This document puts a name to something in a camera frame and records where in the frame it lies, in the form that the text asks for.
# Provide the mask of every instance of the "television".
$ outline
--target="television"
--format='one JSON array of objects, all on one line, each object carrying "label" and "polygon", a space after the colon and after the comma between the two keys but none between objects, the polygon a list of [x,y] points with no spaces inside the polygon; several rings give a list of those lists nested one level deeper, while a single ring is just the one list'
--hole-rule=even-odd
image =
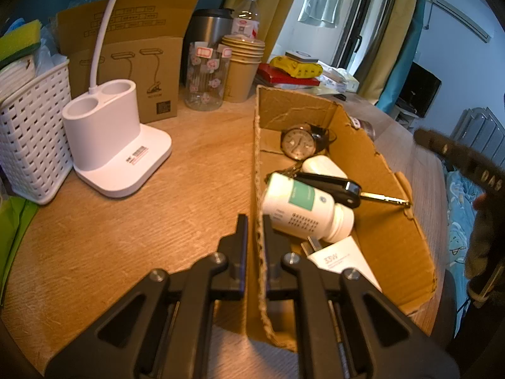
[{"label": "television", "polygon": [[401,89],[398,106],[424,118],[442,84],[441,80],[412,62],[407,79]]}]

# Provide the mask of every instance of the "blue bedding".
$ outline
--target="blue bedding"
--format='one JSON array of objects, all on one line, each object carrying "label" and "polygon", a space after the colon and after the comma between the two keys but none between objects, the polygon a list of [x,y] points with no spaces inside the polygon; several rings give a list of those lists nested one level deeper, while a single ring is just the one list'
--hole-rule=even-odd
[{"label": "blue bedding", "polygon": [[[456,283],[456,306],[460,309],[468,295],[466,294],[465,257],[468,252],[470,234],[475,222],[476,212],[472,202],[483,191],[466,179],[459,171],[445,173],[448,200],[448,263],[447,268]],[[463,309],[458,312],[456,332],[460,327]]]}]

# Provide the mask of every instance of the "yellow package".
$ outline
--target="yellow package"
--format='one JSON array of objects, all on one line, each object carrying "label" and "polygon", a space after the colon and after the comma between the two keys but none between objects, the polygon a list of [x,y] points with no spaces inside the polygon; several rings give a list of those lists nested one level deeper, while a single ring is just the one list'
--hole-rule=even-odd
[{"label": "yellow package", "polygon": [[323,73],[323,67],[317,63],[299,63],[285,55],[272,58],[270,65],[287,72],[293,78],[314,78]]}]

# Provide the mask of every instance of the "brown cardboard box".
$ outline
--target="brown cardboard box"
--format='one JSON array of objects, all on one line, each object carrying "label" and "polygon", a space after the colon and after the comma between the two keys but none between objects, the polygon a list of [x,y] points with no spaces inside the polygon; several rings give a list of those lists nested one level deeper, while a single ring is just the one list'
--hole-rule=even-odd
[{"label": "brown cardboard box", "polygon": [[[353,127],[342,106],[308,94],[258,87],[254,123],[256,232],[252,233],[256,246],[250,244],[248,251],[247,332],[254,339],[268,340],[293,351],[296,333],[292,302],[269,302],[265,298],[267,270],[261,202],[265,176],[293,165],[280,149],[281,131],[300,122],[329,127],[337,134],[329,157],[363,190],[412,201],[412,190],[403,173],[390,170],[365,131]],[[418,310],[433,296],[436,276],[413,208],[363,201],[354,213],[352,236],[383,293],[406,314]],[[291,248],[300,252],[300,242],[291,238]]]},{"label": "brown cardboard box", "polygon": [[[177,115],[182,39],[198,0],[117,0],[100,54],[98,84],[137,84],[140,122]],[[89,87],[89,72],[107,0],[57,14],[60,49],[70,59],[72,98]]]}]

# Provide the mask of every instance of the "gray headboard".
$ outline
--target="gray headboard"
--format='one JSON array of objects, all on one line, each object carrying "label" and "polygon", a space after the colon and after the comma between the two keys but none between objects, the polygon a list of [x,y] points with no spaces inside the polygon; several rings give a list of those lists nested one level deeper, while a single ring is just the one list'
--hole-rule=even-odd
[{"label": "gray headboard", "polygon": [[505,129],[489,108],[464,110],[450,137],[505,168]]}]

